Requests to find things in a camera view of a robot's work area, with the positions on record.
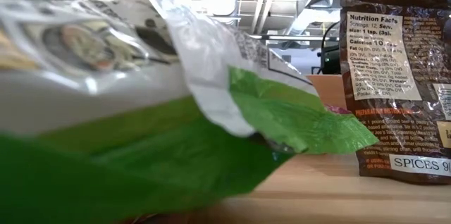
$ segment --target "wooden table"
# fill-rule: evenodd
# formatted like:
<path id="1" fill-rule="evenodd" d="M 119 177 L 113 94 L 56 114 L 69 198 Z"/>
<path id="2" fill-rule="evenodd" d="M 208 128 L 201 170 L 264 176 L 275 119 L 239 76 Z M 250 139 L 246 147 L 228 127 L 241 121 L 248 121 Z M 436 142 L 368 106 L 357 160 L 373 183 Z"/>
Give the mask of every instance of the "wooden table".
<path id="1" fill-rule="evenodd" d="M 249 195 L 149 223 L 451 224 L 451 185 L 362 178 L 354 155 L 297 156 Z"/>

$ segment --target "plastic bag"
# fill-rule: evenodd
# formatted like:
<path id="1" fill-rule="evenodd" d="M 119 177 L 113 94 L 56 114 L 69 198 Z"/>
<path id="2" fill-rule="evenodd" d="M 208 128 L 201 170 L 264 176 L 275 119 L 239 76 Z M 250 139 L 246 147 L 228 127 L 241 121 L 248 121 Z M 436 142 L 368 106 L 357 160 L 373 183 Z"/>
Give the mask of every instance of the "plastic bag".
<path id="1" fill-rule="evenodd" d="M 291 153 L 377 140 L 172 0 L 0 0 L 0 18 L 2 223 L 192 209 L 251 192 Z"/>
<path id="2" fill-rule="evenodd" d="M 380 140 L 360 174 L 451 182 L 450 0 L 342 0 L 347 107 Z"/>

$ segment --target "black cable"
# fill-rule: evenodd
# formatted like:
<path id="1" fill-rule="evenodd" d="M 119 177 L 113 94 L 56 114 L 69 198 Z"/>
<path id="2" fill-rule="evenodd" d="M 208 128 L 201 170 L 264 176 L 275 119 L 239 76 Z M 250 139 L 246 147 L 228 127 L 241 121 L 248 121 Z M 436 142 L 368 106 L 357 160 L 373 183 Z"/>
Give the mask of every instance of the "black cable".
<path id="1" fill-rule="evenodd" d="M 332 25 L 330 25 L 330 26 L 328 27 L 328 29 L 324 32 L 323 41 L 321 42 L 321 50 L 322 50 L 322 51 L 323 51 L 323 49 L 324 49 L 324 44 L 325 44 L 325 42 L 326 42 L 326 36 L 327 36 L 327 33 L 329 33 L 329 31 L 332 30 L 332 28 L 335 27 L 335 26 L 337 25 L 337 23 L 339 23 L 339 21 L 336 22 L 336 23 L 332 23 Z"/>

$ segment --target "brown spice packet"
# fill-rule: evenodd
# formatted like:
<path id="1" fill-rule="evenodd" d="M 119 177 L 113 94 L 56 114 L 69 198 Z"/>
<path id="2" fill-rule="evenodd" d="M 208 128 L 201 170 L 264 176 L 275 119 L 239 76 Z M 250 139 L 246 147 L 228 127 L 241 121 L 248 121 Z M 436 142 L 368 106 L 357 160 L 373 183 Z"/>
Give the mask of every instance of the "brown spice packet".
<path id="1" fill-rule="evenodd" d="M 347 109 L 379 143 L 360 174 L 451 183 L 451 0 L 341 0 Z"/>

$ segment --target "nutrition facts label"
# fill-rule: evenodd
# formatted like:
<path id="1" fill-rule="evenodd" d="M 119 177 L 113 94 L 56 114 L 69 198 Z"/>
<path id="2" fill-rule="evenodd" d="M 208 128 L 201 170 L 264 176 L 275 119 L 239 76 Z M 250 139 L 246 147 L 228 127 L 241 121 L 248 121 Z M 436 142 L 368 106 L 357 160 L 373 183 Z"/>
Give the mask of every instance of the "nutrition facts label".
<path id="1" fill-rule="evenodd" d="M 402 41 L 402 16 L 347 13 L 354 98 L 421 100 Z"/>

